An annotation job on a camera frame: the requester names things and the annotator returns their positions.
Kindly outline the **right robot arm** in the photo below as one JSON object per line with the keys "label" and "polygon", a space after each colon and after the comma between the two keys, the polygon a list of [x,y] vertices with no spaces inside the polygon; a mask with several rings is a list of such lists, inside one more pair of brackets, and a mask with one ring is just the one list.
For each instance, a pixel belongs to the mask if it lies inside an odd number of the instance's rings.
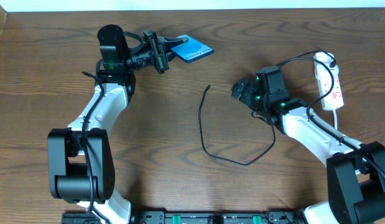
{"label": "right robot arm", "polygon": [[302,210],[305,223],[374,223],[385,218],[385,147],[349,138],[291,98],[279,67],[242,78],[232,97],[304,145],[327,169],[328,198]]}

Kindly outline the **blue Galaxy smartphone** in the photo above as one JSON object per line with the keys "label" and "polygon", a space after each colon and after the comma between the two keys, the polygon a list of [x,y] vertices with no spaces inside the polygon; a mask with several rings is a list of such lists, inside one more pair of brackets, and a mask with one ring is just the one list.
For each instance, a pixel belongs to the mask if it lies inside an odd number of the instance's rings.
{"label": "blue Galaxy smartphone", "polygon": [[195,40],[188,35],[181,35],[179,38],[188,40],[176,47],[171,48],[171,51],[186,63],[192,63],[214,52],[211,47]]}

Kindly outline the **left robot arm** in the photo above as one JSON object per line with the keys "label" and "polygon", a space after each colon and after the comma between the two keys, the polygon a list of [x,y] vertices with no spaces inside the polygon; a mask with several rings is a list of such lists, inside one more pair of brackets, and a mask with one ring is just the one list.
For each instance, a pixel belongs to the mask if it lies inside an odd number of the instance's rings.
{"label": "left robot arm", "polygon": [[97,38],[102,58],[94,74],[84,73],[95,81],[91,100],[66,128],[53,129],[47,137],[49,189],[53,198],[94,214],[97,223],[135,223],[130,201],[115,189],[109,134],[134,94],[135,71],[152,66],[164,73],[176,56],[172,49],[189,39],[154,30],[139,36],[114,24],[103,26]]}

